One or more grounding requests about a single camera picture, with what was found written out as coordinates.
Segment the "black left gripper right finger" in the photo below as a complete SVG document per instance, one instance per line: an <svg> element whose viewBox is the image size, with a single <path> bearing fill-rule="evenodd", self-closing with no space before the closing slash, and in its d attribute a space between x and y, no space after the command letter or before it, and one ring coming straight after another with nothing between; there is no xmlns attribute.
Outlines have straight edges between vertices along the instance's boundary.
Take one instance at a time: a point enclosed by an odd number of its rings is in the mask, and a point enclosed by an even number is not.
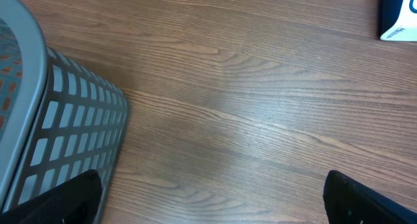
<svg viewBox="0 0 417 224"><path fill-rule="evenodd" d="M323 201L329 224L416 224L416 212L336 170L326 177Z"/></svg>

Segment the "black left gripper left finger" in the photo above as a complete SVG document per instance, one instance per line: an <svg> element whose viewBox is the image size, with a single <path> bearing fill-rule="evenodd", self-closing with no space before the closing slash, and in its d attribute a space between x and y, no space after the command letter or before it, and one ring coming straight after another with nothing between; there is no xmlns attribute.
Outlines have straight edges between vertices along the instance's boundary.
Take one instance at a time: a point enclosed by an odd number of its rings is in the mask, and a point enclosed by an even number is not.
<svg viewBox="0 0 417 224"><path fill-rule="evenodd" d="M92 223L102 197L97 170L84 173L1 214L1 224Z"/></svg>

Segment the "white barcode scanner stand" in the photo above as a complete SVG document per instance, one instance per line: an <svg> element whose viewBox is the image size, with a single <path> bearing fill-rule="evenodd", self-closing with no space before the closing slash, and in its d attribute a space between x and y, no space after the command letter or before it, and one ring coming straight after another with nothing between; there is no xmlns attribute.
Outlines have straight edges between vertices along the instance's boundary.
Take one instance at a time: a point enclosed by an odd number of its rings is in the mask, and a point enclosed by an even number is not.
<svg viewBox="0 0 417 224"><path fill-rule="evenodd" d="M383 41L416 41L416 0L380 0L380 35Z"/></svg>

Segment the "dark grey plastic basket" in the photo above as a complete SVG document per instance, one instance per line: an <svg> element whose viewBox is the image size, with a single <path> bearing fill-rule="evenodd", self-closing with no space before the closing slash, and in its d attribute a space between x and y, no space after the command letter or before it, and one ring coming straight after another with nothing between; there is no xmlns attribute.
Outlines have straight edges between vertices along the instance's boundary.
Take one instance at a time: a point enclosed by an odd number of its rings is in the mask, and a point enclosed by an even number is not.
<svg viewBox="0 0 417 224"><path fill-rule="evenodd" d="M128 122L122 91L46 45L20 0L1 0L1 211L94 169L102 196Z"/></svg>

